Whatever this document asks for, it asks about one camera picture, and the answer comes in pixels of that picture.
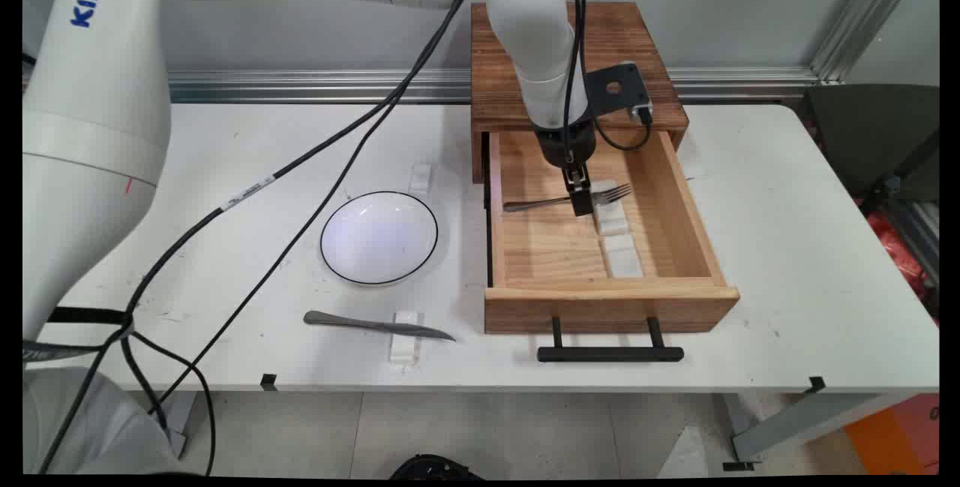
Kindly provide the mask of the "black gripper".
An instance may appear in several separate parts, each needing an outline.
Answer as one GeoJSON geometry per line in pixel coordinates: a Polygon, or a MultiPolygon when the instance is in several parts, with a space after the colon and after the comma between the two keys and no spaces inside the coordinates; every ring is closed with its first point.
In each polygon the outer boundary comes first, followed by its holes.
{"type": "Polygon", "coordinates": [[[534,127],[534,134],[545,161],[562,168],[574,215],[582,217],[593,213],[586,162],[596,152],[596,121],[583,120],[563,129],[534,127]]]}

